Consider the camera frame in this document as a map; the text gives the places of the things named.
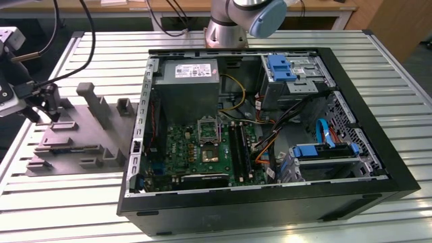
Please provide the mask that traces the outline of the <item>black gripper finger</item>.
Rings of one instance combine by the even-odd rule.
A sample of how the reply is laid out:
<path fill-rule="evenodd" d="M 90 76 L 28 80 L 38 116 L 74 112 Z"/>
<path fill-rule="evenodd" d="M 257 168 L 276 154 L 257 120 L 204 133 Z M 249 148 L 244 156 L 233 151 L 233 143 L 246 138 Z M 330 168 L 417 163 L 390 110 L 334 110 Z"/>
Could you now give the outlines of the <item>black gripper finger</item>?
<path fill-rule="evenodd" d="M 45 110 L 46 115 L 53 122 L 57 122 L 60 118 L 60 101 L 58 86 L 52 83 L 45 86 Z"/>
<path fill-rule="evenodd" d="M 32 123 L 37 123 L 40 120 L 40 115 L 32 109 L 30 106 L 26 106 L 22 110 L 18 111 L 18 114 L 22 115 Z"/>

